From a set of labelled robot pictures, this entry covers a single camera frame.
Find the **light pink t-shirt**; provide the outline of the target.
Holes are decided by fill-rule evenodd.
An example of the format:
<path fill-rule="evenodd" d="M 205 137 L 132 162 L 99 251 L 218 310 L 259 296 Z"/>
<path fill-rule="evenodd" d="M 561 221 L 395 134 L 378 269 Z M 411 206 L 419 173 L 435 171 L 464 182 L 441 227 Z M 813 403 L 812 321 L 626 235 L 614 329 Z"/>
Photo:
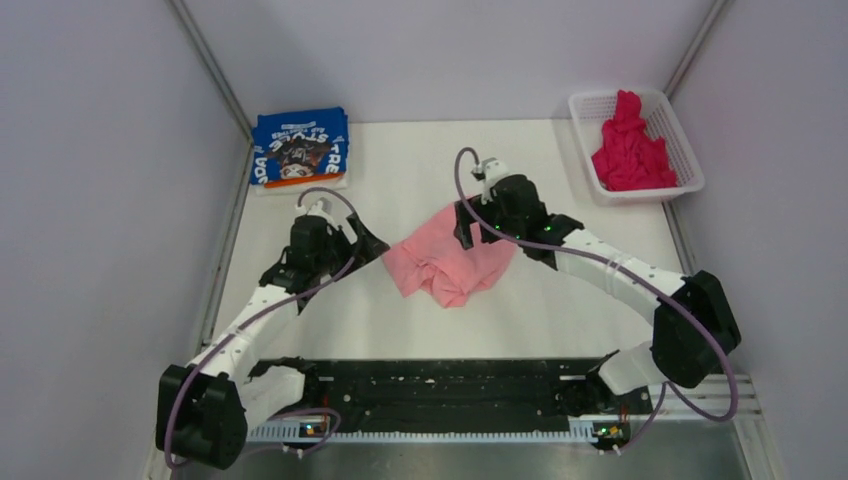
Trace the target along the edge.
<path fill-rule="evenodd" d="M 402 296 L 423 291 L 443 308 L 458 308 L 503 277 L 517 246 L 505 241 L 484 243 L 480 227 L 474 224 L 474 246 L 465 250 L 454 236 L 456 220 L 455 206 L 449 204 L 382 256 Z"/>

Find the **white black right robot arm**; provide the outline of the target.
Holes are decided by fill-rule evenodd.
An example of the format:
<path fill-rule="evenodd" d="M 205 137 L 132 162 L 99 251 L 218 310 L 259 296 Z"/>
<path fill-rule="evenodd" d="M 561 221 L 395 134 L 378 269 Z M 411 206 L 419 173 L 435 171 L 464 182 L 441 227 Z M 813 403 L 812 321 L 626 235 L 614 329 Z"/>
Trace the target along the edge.
<path fill-rule="evenodd" d="M 474 246 L 471 226 L 478 224 L 482 242 L 517 245 L 528 258 L 599 288 L 651 326 L 650 340 L 606 355 L 590 371 L 586 397 L 594 409 L 612 412 L 637 388 L 664 382 L 694 388 L 717 369 L 731 373 L 729 355 L 741 335 L 713 274 L 687 276 L 622 252 L 582 222 L 548 212 L 535 184 L 521 174 L 454 208 L 454 235 L 463 248 Z"/>

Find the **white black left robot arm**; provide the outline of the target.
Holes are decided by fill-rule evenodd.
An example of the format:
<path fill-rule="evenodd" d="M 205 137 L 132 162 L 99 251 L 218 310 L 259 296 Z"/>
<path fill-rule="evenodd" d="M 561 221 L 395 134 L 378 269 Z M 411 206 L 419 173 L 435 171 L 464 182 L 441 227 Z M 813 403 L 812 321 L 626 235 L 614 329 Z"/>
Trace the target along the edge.
<path fill-rule="evenodd" d="M 254 373 L 261 355 L 323 288 L 379 259 L 389 245 L 357 213 L 339 224 L 322 210 L 297 216 L 290 243 L 261 276 L 222 334 L 158 384 L 155 445 L 172 471 L 192 463 L 219 470 L 241 455 L 248 433 L 290 406 L 308 413 L 320 386 L 292 367 Z"/>

